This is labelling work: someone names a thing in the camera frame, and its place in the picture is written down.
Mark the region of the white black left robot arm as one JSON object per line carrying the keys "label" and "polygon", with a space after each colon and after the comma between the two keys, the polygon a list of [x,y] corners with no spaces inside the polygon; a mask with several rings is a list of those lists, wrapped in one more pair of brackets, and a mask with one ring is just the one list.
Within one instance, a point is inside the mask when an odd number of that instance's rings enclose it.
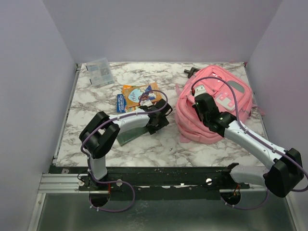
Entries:
{"label": "white black left robot arm", "polygon": [[164,99],[151,106],[143,105],[131,113],[107,115],[98,112],[79,135],[81,151],[87,156],[90,184],[102,190],[107,183],[105,156],[118,135],[145,128],[151,135],[169,124],[167,116],[173,111]]}

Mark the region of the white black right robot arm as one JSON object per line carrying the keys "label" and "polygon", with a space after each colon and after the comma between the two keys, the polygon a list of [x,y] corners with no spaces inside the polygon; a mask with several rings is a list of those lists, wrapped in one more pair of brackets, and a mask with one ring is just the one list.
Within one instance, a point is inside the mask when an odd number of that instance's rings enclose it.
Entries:
{"label": "white black right robot arm", "polygon": [[236,116],[220,112],[214,98],[208,93],[194,95],[194,109],[200,121],[210,131],[227,138],[256,157],[263,167],[248,167],[237,163],[228,166],[228,173],[221,177],[228,189],[238,183],[264,186],[278,197],[285,197],[303,179],[301,154],[295,148],[286,150],[254,133]]}

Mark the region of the pink student backpack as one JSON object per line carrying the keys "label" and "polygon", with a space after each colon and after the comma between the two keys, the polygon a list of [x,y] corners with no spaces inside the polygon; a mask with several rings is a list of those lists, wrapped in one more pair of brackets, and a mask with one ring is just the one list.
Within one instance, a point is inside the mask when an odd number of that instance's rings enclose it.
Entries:
{"label": "pink student backpack", "polygon": [[175,120],[182,143],[216,143],[222,140],[227,122],[245,122],[257,107],[249,85],[222,67],[193,67],[185,72],[185,86],[176,89]]}

